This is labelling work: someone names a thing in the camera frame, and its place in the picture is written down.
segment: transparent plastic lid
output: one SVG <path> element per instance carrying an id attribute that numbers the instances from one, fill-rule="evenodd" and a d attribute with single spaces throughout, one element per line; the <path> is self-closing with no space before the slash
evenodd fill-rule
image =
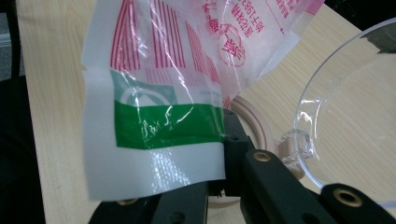
<path id="1" fill-rule="evenodd" d="M 295 147 L 320 188 L 348 184 L 396 206 L 396 18 L 346 42 L 311 77 Z"/>

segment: wooden table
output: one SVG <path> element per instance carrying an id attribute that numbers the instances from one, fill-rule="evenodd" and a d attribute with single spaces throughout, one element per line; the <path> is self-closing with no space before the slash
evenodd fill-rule
<path id="1" fill-rule="evenodd" d="M 94 1 L 17 0 L 17 5 L 46 219 L 57 224 L 87 223 L 99 202 L 88 200 L 82 163 L 80 57 Z M 292 127 L 308 79 L 358 32 L 322 7 L 281 65 L 242 93 L 262 105 L 259 109 L 275 137 Z M 243 223 L 237 210 L 231 207 L 209 222 Z"/>

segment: metal screw hole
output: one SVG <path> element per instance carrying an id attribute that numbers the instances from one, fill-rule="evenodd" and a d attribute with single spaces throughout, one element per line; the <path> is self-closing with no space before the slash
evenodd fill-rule
<path id="1" fill-rule="evenodd" d="M 338 202 L 351 207 L 360 207 L 363 204 L 363 201 L 358 195 L 346 189 L 335 189 L 333 195 Z"/>
<path id="2" fill-rule="evenodd" d="M 269 161 L 271 160 L 271 157 L 264 153 L 264 152 L 256 152 L 253 154 L 254 159 L 256 159 L 257 161 Z"/>

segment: black plastic part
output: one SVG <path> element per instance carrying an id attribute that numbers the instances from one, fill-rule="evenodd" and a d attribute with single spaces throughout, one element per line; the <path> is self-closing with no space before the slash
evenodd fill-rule
<path id="1" fill-rule="evenodd" d="M 248 151 L 248 137 L 238 116 L 231 110 L 224 110 L 224 162 L 226 180 L 224 191 L 227 196 L 240 196 L 244 183 L 243 158 Z"/>
<path id="2" fill-rule="evenodd" d="M 270 160 L 258 161 L 255 153 L 265 153 Z M 270 223 L 336 223 L 273 153 L 250 150 L 244 172 Z"/>
<path id="3" fill-rule="evenodd" d="M 90 224 L 150 223 L 160 197 L 161 195 L 154 195 L 147 198 L 140 198 L 130 205 L 100 203 L 91 217 Z"/>
<path id="4" fill-rule="evenodd" d="M 265 214 L 265 211 L 262 209 L 262 205 L 249 184 L 244 186 L 241 195 L 240 207 L 247 224 L 270 223 L 270 219 Z"/>
<path id="5" fill-rule="evenodd" d="M 327 185 L 319 201 L 339 223 L 396 223 L 381 206 L 357 189 L 343 184 Z"/>
<path id="6" fill-rule="evenodd" d="M 207 196 L 207 182 L 165 192 L 161 196 L 151 223 L 206 223 Z"/>

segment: red stripe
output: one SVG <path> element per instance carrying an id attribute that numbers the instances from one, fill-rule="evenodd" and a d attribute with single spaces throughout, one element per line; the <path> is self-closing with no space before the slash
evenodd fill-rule
<path id="1" fill-rule="evenodd" d="M 110 66 L 115 67 L 116 65 L 116 59 L 117 59 L 117 39 L 120 34 L 120 21 L 122 20 L 121 12 L 123 9 L 123 6 L 125 5 L 125 1 L 122 1 L 121 8 L 120 8 L 120 14 L 119 17 L 117 18 L 117 25 L 116 25 L 116 31 L 114 32 L 114 37 L 113 37 L 113 46 L 111 48 L 111 59 L 110 59 Z"/>
<path id="2" fill-rule="evenodd" d="M 134 53 L 135 53 L 135 57 L 136 57 L 136 68 L 137 70 L 140 70 L 140 56 L 139 56 L 139 46 L 138 46 L 138 34 L 137 34 L 137 28 L 136 28 L 136 12 L 135 12 L 135 5 L 134 5 L 134 1 L 133 1 L 133 7 L 132 7 L 132 14 L 134 16 L 133 18 L 133 23 L 134 23 L 134 33 L 133 33 L 133 39 L 134 39 Z"/>
<path id="3" fill-rule="evenodd" d="M 167 10 L 168 10 L 168 20 L 169 20 L 169 30 L 171 31 L 171 36 L 172 36 L 172 50 L 173 50 L 173 63 L 175 64 L 176 67 L 180 67 L 180 64 L 177 61 L 177 56 L 176 56 L 176 51 L 175 51 L 175 35 L 174 35 L 174 24 L 171 20 L 172 17 L 172 8 L 169 11 L 169 6 L 166 6 Z"/>
<path id="4" fill-rule="evenodd" d="M 124 69 L 127 70 L 127 71 L 131 71 L 131 66 L 130 66 L 131 59 L 129 57 L 130 50 L 129 50 L 129 41 L 128 41 L 128 39 L 129 39 L 129 35 L 128 35 L 129 29 L 131 29 L 131 27 L 129 26 L 128 20 L 126 20 L 125 25 L 124 25 L 124 41 L 123 41 L 123 44 L 124 44 L 123 52 L 124 52 L 124 55 L 125 55 L 125 61 L 122 62 L 122 63 L 124 64 Z"/>
<path id="5" fill-rule="evenodd" d="M 159 11 L 160 11 L 160 32 L 161 32 L 161 36 L 160 36 L 160 41 L 161 41 L 161 43 L 163 44 L 163 48 L 162 48 L 162 50 L 163 50 L 163 53 L 162 53 L 162 62 L 161 62 L 161 67 L 165 67 L 165 66 L 167 66 L 167 61 L 166 61 L 166 46 L 165 46 L 165 40 L 164 40 L 164 37 L 165 37 L 165 33 L 164 33 L 164 27 L 163 27 L 163 11 L 161 10 L 161 2 L 160 1 L 158 1 L 158 9 L 159 9 Z"/>
<path id="6" fill-rule="evenodd" d="M 198 70 L 197 62 L 196 62 L 196 59 L 195 59 L 196 58 L 195 57 L 195 47 L 194 47 L 194 43 L 193 43 L 192 36 L 191 36 L 191 29 L 190 29 L 190 26 L 187 24 L 187 22 L 186 22 L 186 26 L 187 26 L 187 34 L 189 35 L 189 41 L 190 41 L 190 46 L 191 46 L 192 60 L 194 62 L 195 70 Z"/>
<path id="7" fill-rule="evenodd" d="M 202 49 L 201 49 L 201 45 L 199 43 L 199 39 L 196 35 L 196 33 L 191 29 L 193 37 L 194 37 L 194 41 L 195 41 L 195 46 L 196 46 L 196 51 L 197 51 L 197 61 L 198 61 L 198 71 L 203 72 L 203 58 L 202 58 Z"/>
<path id="8" fill-rule="evenodd" d="M 150 0 L 150 17 L 151 17 L 151 32 L 152 32 L 152 43 L 154 46 L 154 58 L 155 58 L 155 66 L 158 67 L 158 59 L 157 59 L 157 45 L 155 43 L 155 32 L 154 32 L 154 18 L 152 17 L 152 11 L 155 9 L 152 4 L 152 0 Z"/>
<path id="9" fill-rule="evenodd" d="M 184 61 L 183 45 L 181 44 L 180 32 L 179 32 L 179 29 L 178 29 L 177 16 L 176 16 L 176 12 L 175 11 L 173 11 L 173 15 L 174 15 L 174 21 L 175 21 L 175 24 L 176 24 L 178 44 L 179 44 L 179 47 L 180 47 L 179 51 L 181 52 L 181 57 L 180 58 L 182 60 L 181 61 L 182 62 L 182 66 L 186 67 L 186 62 Z"/>
<path id="10" fill-rule="evenodd" d="M 120 49 L 122 47 L 122 28 L 123 28 L 123 24 L 125 22 L 125 13 L 126 13 L 126 1 L 124 1 L 123 3 L 125 3 L 122 6 L 122 12 L 121 12 L 121 20 L 120 20 L 120 32 L 119 35 L 117 37 L 117 43 L 116 43 L 116 55 L 115 55 L 115 67 L 117 70 L 120 70 L 120 58 L 123 59 L 122 57 L 122 52 L 120 52 L 122 49 Z"/>
<path id="11" fill-rule="evenodd" d="M 166 67 L 171 67 L 172 66 L 172 58 L 171 58 L 171 52 L 170 52 L 170 45 L 169 45 L 169 29 L 168 29 L 168 21 L 167 21 L 167 12 L 166 12 L 166 10 L 165 10 L 165 5 L 164 5 L 164 3 L 163 3 L 163 21 L 164 21 L 164 24 L 165 24 L 165 35 L 166 35 L 166 43 L 167 43 L 167 46 L 166 46 L 166 53 L 165 53 L 165 59 L 166 59 Z"/>
<path id="12" fill-rule="evenodd" d="M 158 43 L 158 51 L 159 51 L 158 55 L 160 56 L 158 67 L 160 67 L 160 65 L 161 65 L 161 67 L 163 67 L 163 46 L 161 43 L 161 25 L 160 25 L 161 15 L 160 15 L 160 11 L 158 9 L 159 4 L 160 4 L 160 1 L 157 0 L 156 4 L 155 4 L 155 12 L 156 12 L 155 18 L 156 18 L 157 26 L 155 27 L 155 29 L 157 30 L 157 37 L 158 37 L 156 39 L 156 41 Z"/>
<path id="13" fill-rule="evenodd" d="M 134 5 L 129 5 L 128 6 L 128 25 L 127 25 L 127 52 L 128 52 L 128 66 L 130 71 L 132 70 L 136 70 L 136 65 L 135 65 L 135 58 L 134 58 L 134 52 L 135 52 L 135 48 L 134 48 L 134 35 L 133 35 L 133 25 L 134 25 L 134 21 L 132 20 L 132 9 L 134 8 Z"/>
<path id="14" fill-rule="evenodd" d="M 183 65 L 181 62 L 181 56 L 180 56 L 180 46 L 179 46 L 179 42 L 178 42 L 178 38 L 180 37 L 180 33 L 178 32 L 177 29 L 177 21 L 175 20 L 175 11 L 172 10 L 172 22 L 174 23 L 174 31 L 175 31 L 175 40 L 176 40 L 176 45 L 177 45 L 177 58 L 178 58 L 178 62 L 180 64 L 180 67 Z"/>

